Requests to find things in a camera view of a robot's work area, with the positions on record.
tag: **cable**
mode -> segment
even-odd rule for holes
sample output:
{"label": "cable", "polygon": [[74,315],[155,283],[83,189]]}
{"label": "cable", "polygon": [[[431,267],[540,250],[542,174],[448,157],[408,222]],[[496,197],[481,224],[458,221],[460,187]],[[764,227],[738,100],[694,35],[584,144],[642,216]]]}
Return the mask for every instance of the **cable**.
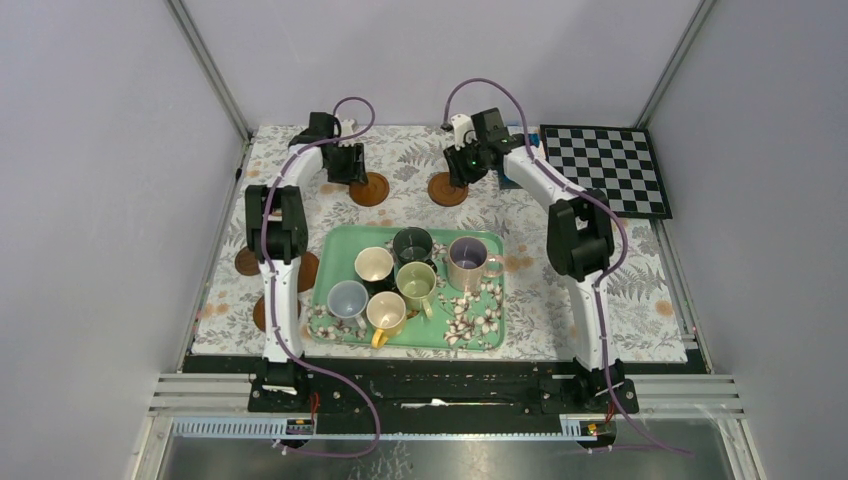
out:
{"label": "cable", "polygon": [[[277,176],[277,179],[274,180],[274,183],[271,184],[271,188],[268,191],[268,198],[269,199],[274,198],[274,192],[277,191],[277,188],[280,186],[280,182],[282,181],[283,177],[285,177],[286,172],[289,170],[289,168],[291,168],[291,166],[294,164],[294,161],[297,160],[297,158],[303,152],[309,150],[310,148],[319,147],[321,145],[326,145],[328,143],[341,142],[341,141],[345,141],[345,140],[350,140],[352,138],[356,138],[360,135],[365,134],[365,132],[367,132],[368,130],[371,129],[372,126],[374,126],[374,119],[376,117],[376,113],[374,112],[374,106],[371,105],[371,103],[369,103],[368,100],[365,100],[364,98],[361,98],[361,97],[344,98],[339,103],[336,104],[336,108],[338,108],[339,105],[341,105],[342,103],[347,102],[349,100],[360,101],[360,102],[364,103],[366,106],[368,106],[369,110],[371,110],[371,121],[368,123],[368,126],[365,127],[363,130],[354,133],[353,135],[348,135],[346,137],[325,138],[325,139],[322,139],[322,140],[317,140],[317,141],[312,142],[312,143],[306,145],[305,147],[299,149],[297,152],[295,152],[294,155],[292,155],[286,161],[285,164],[283,164],[283,168],[280,171],[280,174]],[[363,399],[365,399],[365,403],[368,405],[368,408],[371,410],[371,414],[374,415],[374,429],[375,429],[374,439],[371,441],[371,444],[369,444],[368,447],[366,447],[362,451],[354,452],[354,453],[313,452],[313,451],[309,451],[309,450],[299,450],[299,449],[291,449],[291,451],[299,453],[299,454],[303,454],[303,455],[312,456],[312,457],[330,457],[330,458],[356,458],[356,457],[361,457],[363,455],[367,455],[367,454],[373,452],[375,448],[377,448],[377,443],[380,441],[380,431],[381,431],[381,429],[380,429],[380,415],[377,413],[377,407],[374,406],[374,402],[371,401],[371,399],[368,397],[368,395],[357,384],[355,384],[353,381],[346,378],[345,376],[338,374],[336,372],[333,372],[331,370],[327,370],[325,368],[321,368],[321,367],[309,364],[309,363],[301,360],[300,358],[296,357],[292,353],[292,351],[289,350],[289,348],[286,346],[286,342],[283,340],[283,337],[280,335],[280,326],[279,326],[279,324],[277,324],[277,309],[276,309],[276,298],[275,298],[275,290],[276,290],[275,285],[276,285],[276,281],[277,281],[277,274],[279,272],[274,267],[274,263],[271,261],[271,256],[268,255],[267,233],[268,233],[268,218],[271,215],[271,203],[272,202],[265,202],[265,211],[262,214],[262,235],[260,236],[260,238],[261,238],[260,246],[261,246],[261,249],[262,249],[262,257],[265,259],[265,262],[268,263],[268,268],[272,272],[271,273],[271,282],[270,282],[271,283],[271,294],[270,294],[270,298],[269,298],[269,305],[270,305],[270,308],[271,308],[271,330],[274,332],[274,336],[277,339],[277,343],[280,344],[280,347],[282,347],[283,351],[286,352],[286,355],[294,363],[300,365],[303,368],[306,368],[307,370],[312,370],[314,372],[322,373],[322,374],[327,375],[329,377],[333,377],[335,379],[341,380],[342,382],[347,384],[356,393],[358,393]],[[292,279],[290,279],[290,278],[284,279],[284,281],[292,281]],[[289,448],[287,446],[283,446],[283,454],[285,454],[288,450],[289,450]]]}
{"label": "cable", "polygon": [[312,422],[313,432],[315,431],[315,414],[318,412],[318,407],[321,406],[321,396],[318,392],[312,392],[309,396],[309,421]]}
{"label": "cable", "polygon": [[448,121],[448,115],[450,114],[450,103],[451,103],[451,100],[453,99],[453,96],[456,95],[456,92],[458,92],[459,89],[464,87],[465,85],[468,85],[469,83],[476,83],[476,82],[487,83],[487,84],[497,88],[498,90],[503,92],[504,95],[509,97],[509,99],[512,101],[513,105],[515,105],[515,108],[518,110],[518,115],[521,117],[521,127],[524,131],[524,147],[527,149],[527,155],[529,155],[530,158],[533,159],[533,164],[537,168],[542,170],[542,172],[545,174],[545,176],[548,177],[548,179],[550,179],[552,182],[554,182],[555,185],[559,186],[564,191],[567,191],[571,194],[577,195],[578,197],[586,200],[587,202],[591,203],[592,205],[600,208],[601,211],[603,211],[608,217],[610,217],[610,220],[612,220],[613,223],[615,223],[616,227],[618,227],[618,233],[621,234],[621,255],[618,257],[618,261],[616,261],[615,264],[613,264],[612,267],[604,270],[601,273],[601,275],[598,276],[598,279],[595,280],[595,282],[592,284],[592,288],[595,291],[595,303],[597,304],[597,307],[598,307],[598,319],[600,320],[601,354],[603,355],[604,380],[606,380],[607,391],[610,394],[610,398],[612,399],[612,402],[615,405],[615,408],[618,410],[619,413],[621,413],[621,416],[624,417],[624,420],[626,420],[627,423],[630,424],[630,426],[633,427],[633,429],[636,430],[636,432],[639,435],[641,435],[642,437],[644,437],[645,439],[647,439],[648,441],[653,443],[653,445],[621,445],[621,446],[618,446],[618,447],[614,447],[614,449],[615,450],[639,450],[639,451],[642,451],[642,450],[658,450],[659,449],[659,450],[666,450],[668,452],[676,453],[678,455],[683,455],[683,456],[686,456],[686,457],[694,457],[695,454],[692,453],[691,451],[667,445],[667,444],[663,443],[662,441],[660,441],[658,438],[651,435],[650,432],[643,429],[635,420],[633,420],[633,418],[627,413],[627,411],[624,409],[624,407],[621,406],[621,402],[618,401],[618,397],[616,396],[615,390],[613,390],[613,387],[612,387],[612,378],[610,377],[610,371],[609,371],[609,358],[608,358],[609,345],[608,345],[608,340],[607,340],[606,319],[604,318],[603,301],[601,300],[601,282],[606,277],[608,277],[610,274],[612,274],[612,272],[616,271],[619,267],[621,267],[621,265],[624,263],[624,258],[627,256],[627,247],[628,247],[628,245],[627,245],[627,232],[624,230],[624,224],[621,223],[621,219],[618,218],[618,215],[616,215],[612,210],[610,210],[610,208],[608,206],[604,205],[603,202],[601,202],[600,200],[592,197],[591,195],[589,195],[589,194],[587,194],[587,193],[585,193],[581,190],[577,190],[577,189],[571,187],[570,185],[566,184],[565,182],[561,181],[556,175],[554,175],[550,171],[549,167],[547,166],[547,164],[545,162],[541,161],[541,159],[538,156],[533,154],[533,149],[530,147],[530,135],[529,135],[529,131],[527,130],[527,118],[524,116],[524,109],[521,108],[521,105],[518,103],[518,100],[516,100],[515,97],[511,93],[509,93],[504,87],[502,87],[498,83],[493,82],[492,80],[489,80],[487,78],[470,78],[470,79],[460,83],[456,87],[454,87],[453,91],[451,91],[450,95],[448,96],[447,102],[445,103],[445,114],[444,114],[444,118],[442,119],[442,123],[446,123]]}
{"label": "cable", "polygon": [[610,403],[610,404],[607,405],[607,415],[604,417],[604,425],[607,425],[612,420],[612,417],[614,417],[614,416],[615,416],[615,405]]}

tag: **glass panel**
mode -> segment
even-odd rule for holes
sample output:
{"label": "glass panel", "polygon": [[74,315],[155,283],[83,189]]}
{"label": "glass panel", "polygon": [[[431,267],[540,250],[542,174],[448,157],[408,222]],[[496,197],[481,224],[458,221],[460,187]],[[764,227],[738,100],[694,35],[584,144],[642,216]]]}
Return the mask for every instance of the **glass panel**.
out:
{"label": "glass panel", "polygon": [[[720,433],[712,423],[655,420],[648,427],[670,444],[693,450],[695,459],[665,452],[577,455],[582,447],[562,441],[420,440],[383,441],[367,457],[345,460],[296,453],[282,456],[267,440],[178,437],[172,439],[163,478],[733,478]],[[629,428],[622,429],[617,444],[644,443]],[[364,442],[313,441],[304,448],[338,452],[363,446]]]}

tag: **mug handle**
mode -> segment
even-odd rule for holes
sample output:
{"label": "mug handle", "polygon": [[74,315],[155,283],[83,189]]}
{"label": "mug handle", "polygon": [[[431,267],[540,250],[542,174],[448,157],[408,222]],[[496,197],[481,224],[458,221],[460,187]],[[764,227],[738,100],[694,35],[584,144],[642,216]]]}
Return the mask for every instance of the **mug handle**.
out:
{"label": "mug handle", "polygon": [[[490,270],[488,264],[492,262],[497,262],[501,264],[501,268],[497,270]],[[483,276],[486,278],[494,278],[500,277],[503,275],[504,269],[504,259],[500,255],[489,255],[489,258],[486,259],[486,268],[483,270]]]}
{"label": "mug handle", "polygon": [[359,325],[359,328],[363,330],[368,328],[368,325],[365,324],[365,319],[362,318],[362,314],[357,314],[354,318],[356,318],[356,324]]}
{"label": "mug handle", "polygon": [[433,318],[433,306],[430,305],[430,300],[426,298],[421,300],[421,307],[424,308],[424,315],[427,315],[427,318]]}
{"label": "mug handle", "polygon": [[436,266],[436,262],[434,262],[432,258],[424,260],[424,263],[430,265],[430,268],[432,268],[434,272],[439,273],[439,267]]}
{"label": "mug handle", "polygon": [[388,341],[389,337],[386,336],[386,331],[382,328],[378,328],[377,331],[374,332],[374,336],[371,337],[371,347],[382,348],[382,346]]}

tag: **green tray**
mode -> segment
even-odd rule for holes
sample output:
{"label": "green tray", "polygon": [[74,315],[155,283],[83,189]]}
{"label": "green tray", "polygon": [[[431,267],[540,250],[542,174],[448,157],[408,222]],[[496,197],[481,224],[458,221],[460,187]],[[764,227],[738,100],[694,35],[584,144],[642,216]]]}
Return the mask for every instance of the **green tray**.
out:
{"label": "green tray", "polygon": [[[309,333],[319,342],[371,345],[374,327],[362,330],[353,320],[342,321],[330,315],[327,294],[343,280],[359,280],[353,269],[356,256],[365,248],[391,242],[400,228],[344,225],[334,228],[324,240],[324,251],[315,280],[312,307],[308,312]],[[438,300],[432,319],[422,313],[406,322],[403,332],[390,338],[386,347],[440,348],[486,351],[497,348],[506,336],[504,277],[484,278],[481,292],[460,292],[447,282],[447,246],[462,236],[476,237],[489,252],[503,255],[503,240],[490,232],[427,229],[433,237],[433,261],[438,267]]]}

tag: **mug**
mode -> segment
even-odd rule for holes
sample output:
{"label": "mug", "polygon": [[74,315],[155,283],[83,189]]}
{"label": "mug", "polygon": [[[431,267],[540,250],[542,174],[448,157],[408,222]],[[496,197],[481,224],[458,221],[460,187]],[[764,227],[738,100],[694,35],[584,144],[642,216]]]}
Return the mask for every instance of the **mug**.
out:
{"label": "mug", "polygon": [[[503,274],[504,259],[490,255],[486,245],[478,238],[459,237],[448,247],[448,283],[460,292],[477,292],[483,277],[493,278]],[[489,269],[491,263],[500,263],[497,270]]]}
{"label": "mug", "polygon": [[406,303],[397,293],[380,292],[368,302],[365,315],[375,329],[371,346],[380,348],[406,326]]}
{"label": "mug", "polygon": [[368,303],[368,292],[355,280],[339,282],[327,294],[327,309],[334,317],[342,320],[353,318],[359,328],[366,328],[362,311]]}
{"label": "mug", "polygon": [[395,261],[383,247],[369,247],[359,252],[353,268],[372,296],[395,288]]}
{"label": "mug", "polygon": [[409,227],[399,231],[392,240],[392,251],[401,267],[411,262],[424,262],[436,269],[436,264],[430,259],[433,237],[423,228]]}
{"label": "mug", "polygon": [[397,275],[398,290],[411,310],[423,311],[433,318],[433,300],[436,298],[436,272],[423,262],[411,262],[400,267]]}

